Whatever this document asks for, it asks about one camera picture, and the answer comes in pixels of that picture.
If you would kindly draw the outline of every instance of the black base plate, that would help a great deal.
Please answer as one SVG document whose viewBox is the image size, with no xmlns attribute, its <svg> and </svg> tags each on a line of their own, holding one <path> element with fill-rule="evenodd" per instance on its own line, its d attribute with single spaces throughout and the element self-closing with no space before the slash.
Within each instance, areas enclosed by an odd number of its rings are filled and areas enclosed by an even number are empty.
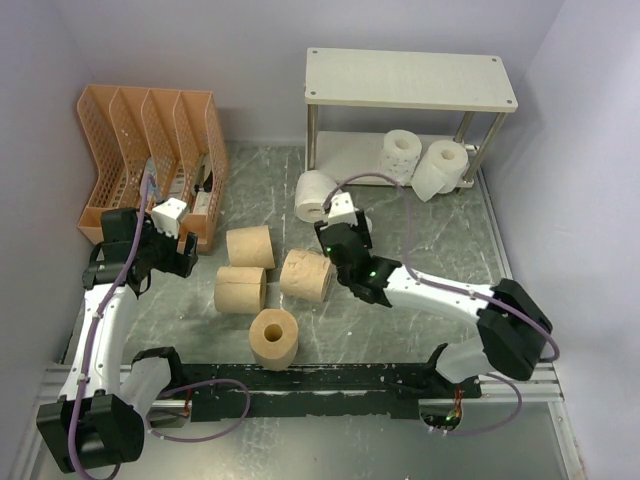
<svg viewBox="0 0 640 480">
<path fill-rule="evenodd" d="M 231 378 L 251 391 L 248 417 L 389 415 L 418 419 L 418 400 L 453 399 L 425 363 L 319 364 L 272 372 L 254 364 L 186 364 L 186 383 Z M 474 378 L 462 384 L 465 398 L 479 398 Z M 238 418 L 245 395 L 233 385 L 199 388 L 192 398 L 194 422 Z"/>
</svg>

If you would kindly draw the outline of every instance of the plastic basket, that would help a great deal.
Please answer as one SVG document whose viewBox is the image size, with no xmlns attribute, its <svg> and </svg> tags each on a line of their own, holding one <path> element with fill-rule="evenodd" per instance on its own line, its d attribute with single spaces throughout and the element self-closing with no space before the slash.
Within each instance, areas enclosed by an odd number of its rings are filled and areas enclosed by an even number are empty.
<svg viewBox="0 0 640 480">
<path fill-rule="evenodd" d="M 209 251 L 229 172 L 213 94 L 89 85 L 78 101 L 78 114 L 98 169 L 78 223 L 87 238 L 102 241 L 104 211 L 139 206 L 140 181 L 149 158 L 163 195 L 169 195 L 176 180 L 176 185 L 183 185 L 179 198 L 193 207 L 194 183 L 204 156 L 213 173 L 211 196 L 206 212 L 190 213 L 183 221 L 181 238 L 194 232 L 198 251 Z"/>
</svg>

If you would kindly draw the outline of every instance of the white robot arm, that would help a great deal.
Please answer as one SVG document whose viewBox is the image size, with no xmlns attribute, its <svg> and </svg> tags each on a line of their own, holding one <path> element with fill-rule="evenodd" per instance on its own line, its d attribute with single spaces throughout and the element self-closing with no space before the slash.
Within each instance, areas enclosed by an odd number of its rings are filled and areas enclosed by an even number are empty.
<svg viewBox="0 0 640 480">
<path fill-rule="evenodd" d="M 516 380 L 531 377 L 545 338 L 481 298 L 498 299 L 551 333 L 551 322 L 520 284 L 502 279 L 497 285 L 473 285 L 415 272 L 439 287 L 417 282 L 400 262 L 370 254 L 372 242 L 364 213 L 355 208 L 349 193 L 332 198 L 327 221 L 317 222 L 315 229 L 325 255 L 337 267 L 338 281 L 356 297 L 387 307 L 424 310 L 478 329 L 478 336 L 443 344 L 432 354 L 430 363 L 443 381 L 457 384 L 494 370 Z"/>
<path fill-rule="evenodd" d="M 162 390 L 183 385 L 180 357 L 172 347 L 138 353 L 122 385 L 120 365 L 137 299 L 144 293 L 143 283 L 147 289 L 150 286 L 151 270 L 188 277 L 197 262 L 198 239 L 193 233 L 187 234 L 184 253 L 177 251 L 180 224 L 187 213 L 186 203 L 169 199 L 156 206 L 151 215 L 145 214 L 131 268 L 109 299 L 95 336 L 89 338 L 98 305 L 107 298 L 133 247 L 138 210 L 112 210 L 101 217 L 104 241 L 93 250 L 83 273 L 84 322 L 71 373 L 58 401 L 42 405 L 36 419 L 45 443 L 65 473 L 74 471 L 67 435 L 81 379 L 86 389 L 80 400 L 75 443 L 78 458 L 87 469 L 137 460 L 144 442 L 144 420 L 154 400 Z M 88 342 L 93 342 L 93 348 L 88 373 L 83 376 L 81 366 Z"/>
</svg>

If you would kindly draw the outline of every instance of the white enclosure wall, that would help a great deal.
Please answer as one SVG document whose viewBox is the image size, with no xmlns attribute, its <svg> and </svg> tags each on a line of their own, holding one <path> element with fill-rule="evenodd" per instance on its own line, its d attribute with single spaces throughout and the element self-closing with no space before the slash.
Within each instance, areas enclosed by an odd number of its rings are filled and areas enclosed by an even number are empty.
<svg viewBox="0 0 640 480">
<path fill-rule="evenodd" d="M 75 102 L 91 74 L 55 6 L 0 7 L 0 478 L 44 369 L 60 358 L 82 298 L 89 244 L 76 222 L 94 168 Z"/>
<path fill-rule="evenodd" d="M 308 47 L 500 55 L 516 84 L 562 4 L 562 0 L 55 1 L 99 82 L 212 90 L 227 139 L 266 144 L 304 141 Z M 347 131 L 401 127 L 451 131 L 455 120 L 417 111 L 339 108 L 323 109 L 321 118 L 324 125 Z"/>
<path fill-rule="evenodd" d="M 640 3 L 567 0 L 486 168 L 593 479 L 640 472 Z"/>
</svg>

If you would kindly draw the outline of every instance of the toilet paper roll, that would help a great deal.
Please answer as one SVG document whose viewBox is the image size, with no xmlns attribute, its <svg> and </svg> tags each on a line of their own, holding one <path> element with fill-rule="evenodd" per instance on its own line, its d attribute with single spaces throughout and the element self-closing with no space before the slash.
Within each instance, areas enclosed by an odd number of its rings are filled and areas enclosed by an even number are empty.
<svg viewBox="0 0 640 480">
<path fill-rule="evenodd" d="M 259 313 L 264 308 L 267 276 L 259 267 L 220 267 L 213 303 L 220 313 Z"/>
<path fill-rule="evenodd" d="M 436 193 L 449 193 L 466 170 L 467 150 L 451 140 L 433 142 L 411 178 L 411 187 L 426 202 Z"/>
<path fill-rule="evenodd" d="M 286 295 L 322 302 L 331 278 L 331 261 L 318 253 L 295 248 L 280 274 L 280 291 Z"/>
<path fill-rule="evenodd" d="M 333 178 L 318 170 L 309 170 L 300 175 L 296 186 L 296 217 L 307 223 L 326 220 L 322 204 L 336 185 Z"/>
<path fill-rule="evenodd" d="M 378 171 L 405 185 L 416 169 L 422 142 L 417 135 L 406 130 L 391 130 L 384 136 L 378 159 Z"/>
<path fill-rule="evenodd" d="M 267 370 L 284 370 L 298 351 L 298 323 L 286 310 L 263 310 L 249 328 L 249 345 L 256 363 Z"/>
<path fill-rule="evenodd" d="M 267 225 L 229 230 L 227 251 L 232 267 L 276 267 Z"/>
</svg>

